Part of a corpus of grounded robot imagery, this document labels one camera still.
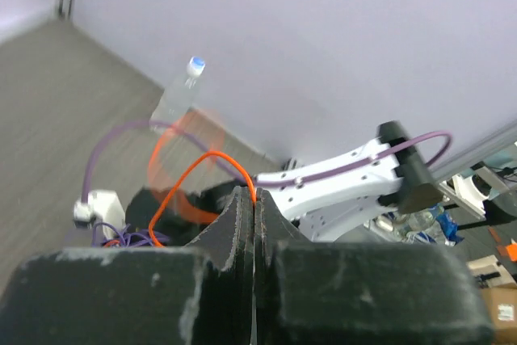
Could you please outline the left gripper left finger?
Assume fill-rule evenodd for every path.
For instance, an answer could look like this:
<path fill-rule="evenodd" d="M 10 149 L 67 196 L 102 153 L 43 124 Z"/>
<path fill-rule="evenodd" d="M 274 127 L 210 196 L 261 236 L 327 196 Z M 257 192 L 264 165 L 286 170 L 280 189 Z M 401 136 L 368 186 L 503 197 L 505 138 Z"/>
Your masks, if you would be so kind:
<path fill-rule="evenodd" d="M 243 188 L 185 246 L 33 256 L 1 298 L 4 344 L 248 344 L 254 207 Z"/>

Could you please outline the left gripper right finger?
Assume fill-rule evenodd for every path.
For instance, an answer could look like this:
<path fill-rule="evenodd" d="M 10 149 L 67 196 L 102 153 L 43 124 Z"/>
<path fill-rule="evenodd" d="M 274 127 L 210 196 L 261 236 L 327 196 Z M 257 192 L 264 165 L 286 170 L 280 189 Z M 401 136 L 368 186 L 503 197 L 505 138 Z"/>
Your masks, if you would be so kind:
<path fill-rule="evenodd" d="M 450 250 L 316 243 L 260 189 L 254 210 L 260 344 L 490 344 L 494 326 Z"/>

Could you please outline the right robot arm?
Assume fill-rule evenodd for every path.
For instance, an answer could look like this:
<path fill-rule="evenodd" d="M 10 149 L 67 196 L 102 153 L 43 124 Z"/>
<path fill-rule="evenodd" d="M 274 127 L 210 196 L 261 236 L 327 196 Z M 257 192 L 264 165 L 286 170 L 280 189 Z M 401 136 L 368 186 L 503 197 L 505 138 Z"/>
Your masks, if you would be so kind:
<path fill-rule="evenodd" d="M 376 136 L 337 157 L 269 173 L 252 175 L 214 149 L 199 157 L 163 189 L 143 187 L 126 209 L 133 232 L 150 231 L 158 244 L 183 245 L 214 223 L 233 189 L 250 191 L 256 208 L 255 231 L 264 240 L 296 239 L 335 242 L 364 222 L 384 213 L 402 215 L 431 208 L 441 193 L 417 150 L 418 143 L 446 132 L 410 138 L 397 121 L 381 124 Z M 183 183 L 202 162 L 211 158 L 229 168 L 235 179 L 195 194 Z"/>

